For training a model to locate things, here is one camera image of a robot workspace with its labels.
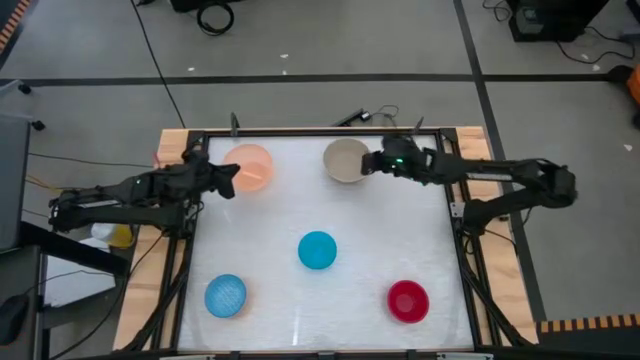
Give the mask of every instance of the wooden board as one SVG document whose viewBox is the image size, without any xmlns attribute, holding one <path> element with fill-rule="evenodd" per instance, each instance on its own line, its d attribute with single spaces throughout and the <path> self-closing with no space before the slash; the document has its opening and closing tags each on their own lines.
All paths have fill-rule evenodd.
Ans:
<svg viewBox="0 0 640 360">
<path fill-rule="evenodd" d="M 181 154 L 187 143 L 189 130 L 164 130 L 158 147 L 160 166 L 182 162 Z M 462 155 L 469 159 L 490 159 L 489 146 L 482 127 L 457 128 Z M 473 198 L 483 200 L 500 195 L 499 186 L 491 182 L 470 181 L 469 189 Z M 511 238 L 508 223 L 492 221 L 487 229 Z M 157 239 L 155 229 L 145 227 L 140 234 L 135 249 L 134 263 Z M 487 234 L 482 236 L 482 251 L 487 267 L 491 291 L 496 304 L 518 331 L 529 341 L 537 343 L 535 324 L 531 315 L 520 266 L 513 245 L 498 236 Z M 182 249 L 176 252 L 177 262 L 182 259 Z M 138 330 L 144 325 L 154 305 L 158 301 L 162 270 L 167 252 L 167 242 L 161 240 L 147 258 L 138 266 L 127 286 L 124 303 L 120 314 L 120 322 L 114 341 L 114 349 L 128 344 Z M 486 318 L 481 317 L 482 342 L 490 344 Z M 167 315 L 165 329 L 170 331 L 173 324 L 173 313 Z M 168 345 L 168 338 L 162 341 Z"/>
</svg>

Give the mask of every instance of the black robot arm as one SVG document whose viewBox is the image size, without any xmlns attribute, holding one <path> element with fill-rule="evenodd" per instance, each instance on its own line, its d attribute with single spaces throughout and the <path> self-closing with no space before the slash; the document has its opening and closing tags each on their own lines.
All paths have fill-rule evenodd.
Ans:
<svg viewBox="0 0 640 360">
<path fill-rule="evenodd" d="M 544 159 L 520 161 L 466 160 L 454 154 L 418 148 L 410 136 L 385 135 L 382 151 L 363 156 L 363 175 L 376 171 L 404 177 L 424 185 L 454 184 L 464 180 L 518 183 L 517 190 L 489 201 L 473 199 L 453 204 L 462 217 L 463 231 L 482 235 L 491 219 L 516 211 L 544 206 L 567 207 L 577 197 L 576 179 L 566 166 Z"/>
<path fill-rule="evenodd" d="M 183 164 L 169 165 L 125 179 L 118 185 L 65 190 L 49 202 L 49 224 L 67 232 L 94 222 L 154 225 L 180 233 L 190 205 L 205 191 L 226 199 L 235 193 L 231 179 L 238 165 L 216 166 L 208 154 L 190 150 Z"/>
</svg>

